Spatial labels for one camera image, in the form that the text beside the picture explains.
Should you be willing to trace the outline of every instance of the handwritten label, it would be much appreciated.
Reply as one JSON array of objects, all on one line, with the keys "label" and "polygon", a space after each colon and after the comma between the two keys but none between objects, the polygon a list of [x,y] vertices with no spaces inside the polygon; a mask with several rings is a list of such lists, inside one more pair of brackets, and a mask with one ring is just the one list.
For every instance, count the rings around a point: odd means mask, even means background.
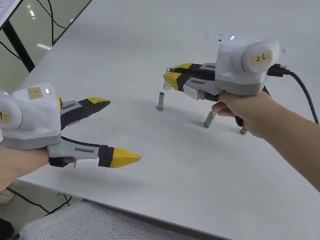
[{"label": "handwritten label", "polygon": [[11,114],[8,111],[0,111],[0,124],[10,124]]},{"label": "handwritten label", "polygon": [[41,92],[41,88],[40,87],[30,87],[27,89],[28,91],[28,95],[29,95],[29,99],[30,100],[34,100],[34,99],[40,99],[43,97],[42,92]]},{"label": "handwritten label", "polygon": [[261,67],[269,65],[273,60],[273,54],[271,50],[267,50],[262,53],[254,53],[250,57],[251,66]]}]

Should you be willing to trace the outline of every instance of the white tabletop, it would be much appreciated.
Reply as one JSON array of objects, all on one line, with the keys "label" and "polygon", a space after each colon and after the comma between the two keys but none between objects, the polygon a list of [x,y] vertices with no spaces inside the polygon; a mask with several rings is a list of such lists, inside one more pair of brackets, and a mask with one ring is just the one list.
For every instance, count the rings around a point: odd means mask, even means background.
[{"label": "white tabletop", "polygon": [[[231,118],[203,128],[212,103],[173,89],[164,111],[156,110],[167,68],[215,62],[219,45],[208,33],[242,33],[291,51],[280,63],[302,78],[320,114],[319,7],[315,0],[94,0],[21,88],[51,82],[64,101],[110,99],[63,135],[142,159],[118,169],[45,166],[21,180],[229,239],[320,239],[320,194],[266,142],[239,135]],[[311,119],[293,78],[271,78],[267,87]]]}]

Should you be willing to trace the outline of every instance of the black cable on floor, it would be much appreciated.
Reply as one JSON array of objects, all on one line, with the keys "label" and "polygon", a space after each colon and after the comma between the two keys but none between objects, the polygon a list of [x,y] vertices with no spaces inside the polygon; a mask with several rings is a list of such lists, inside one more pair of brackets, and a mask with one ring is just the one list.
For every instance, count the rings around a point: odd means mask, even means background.
[{"label": "black cable on floor", "polygon": [[20,58],[17,54],[15,54],[13,51],[11,51],[2,41],[0,41],[0,44],[1,44],[2,46],[4,46],[4,48],[7,49],[7,50],[9,51],[9,53],[11,53],[11,54],[12,54],[13,56],[15,56],[17,59],[21,60],[21,58]]},{"label": "black cable on floor", "polygon": [[51,14],[48,12],[48,10],[43,6],[43,4],[39,1],[39,0],[36,0],[40,6],[43,8],[43,10],[45,10],[45,12],[50,16],[50,18],[53,19],[53,22],[55,23],[55,25],[57,25],[59,28],[62,28],[62,29],[66,29],[64,26],[61,26],[60,24],[58,24],[55,19],[51,16]]},{"label": "black cable on floor", "polygon": [[64,202],[63,204],[61,204],[60,206],[58,206],[57,208],[53,209],[51,212],[48,212],[48,213],[45,215],[45,217],[46,217],[46,216],[49,216],[49,215],[51,215],[51,214],[53,214],[53,213],[55,213],[55,212],[58,211],[58,210],[60,210],[60,209],[61,209],[63,206],[65,206],[66,204],[69,204],[70,201],[71,201],[71,199],[72,199],[72,196],[69,198],[69,200],[67,200],[66,202]]},{"label": "black cable on floor", "polygon": [[313,116],[313,119],[314,119],[314,122],[316,124],[319,124],[319,119],[318,119],[318,116],[317,116],[317,113],[316,113],[316,110],[315,110],[315,107],[314,107],[314,104],[312,102],[312,99],[311,99],[311,96],[305,86],[305,84],[302,82],[302,80],[300,79],[300,77],[298,77],[293,71],[286,71],[285,72],[286,75],[290,75],[292,76],[296,81],[297,83],[299,84],[299,86],[302,88],[302,91],[304,92],[305,96],[306,96],[306,99],[309,103],[309,106],[310,106],[310,110],[311,110],[311,113],[312,113],[312,116]]},{"label": "black cable on floor", "polygon": [[50,8],[50,13],[51,13],[51,44],[52,46],[55,45],[55,34],[54,34],[54,11],[52,9],[52,5],[50,0],[47,0]]},{"label": "black cable on floor", "polygon": [[6,188],[9,192],[13,193],[14,195],[17,195],[18,197],[22,198],[23,200],[25,200],[26,202],[28,202],[31,205],[37,206],[39,208],[41,208],[43,211],[45,211],[46,213],[50,213],[47,209],[45,209],[42,205],[37,204],[31,200],[29,200],[28,198],[26,198],[25,196],[22,196],[20,193],[16,192],[15,190],[13,190],[10,187]]},{"label": "black cable on floor", "polygon": [[63,197],[64,197],[64,199],[66,200],[66,203],[68,204],[68,206],[70,207],[69,200],[68,200],[67,196],[63,194]]}]

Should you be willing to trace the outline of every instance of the metal spring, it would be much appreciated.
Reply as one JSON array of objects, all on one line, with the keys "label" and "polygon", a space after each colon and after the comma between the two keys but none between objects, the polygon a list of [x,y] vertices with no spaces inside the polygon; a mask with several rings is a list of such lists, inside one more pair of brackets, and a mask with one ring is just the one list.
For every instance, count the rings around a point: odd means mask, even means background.
[{"label": "metal spring", "polygon": [[246,129],[244,126],[240,129],[240,134],[241,135],[247,135],[248,134],[248,129]]},{"label": "metal spring", "polygon": [[[171,74],[171,73],[174,73],[174,72],[175,72],[175,70],[173,68],[171,68],[171,67],[167,68],[166,71],[165,71],[166,74]],[[170,84],[168,83],[167,80],[164,80],[163,90],[168,91],[170,89],[171,89]]]},{"label": "metal spring", "polygon": [[208,116],[206,117],[206,120],[204,121],[203,126],[208,129],[211,126],[212,121],[215,119],[216,117],[216,112],[215,111],[210,111]]}]

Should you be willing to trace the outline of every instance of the human hand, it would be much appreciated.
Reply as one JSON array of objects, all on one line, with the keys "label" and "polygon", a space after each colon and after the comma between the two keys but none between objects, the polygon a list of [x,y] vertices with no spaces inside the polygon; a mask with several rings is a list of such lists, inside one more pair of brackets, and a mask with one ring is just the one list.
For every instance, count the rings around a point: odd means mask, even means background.
[{"label": "human hand", "polygon": [[261,138],[264,123],[272,118],[279,106],[264,91],[247,97],[223,92],[219,95],[219,102],[212,106],[212,111],[220,116],[239,116],[249,132]]},{"label": "human hand", "polygon": [[16,150],[0,147],[0,192],[16,179],[49,163],[45,149]]}]

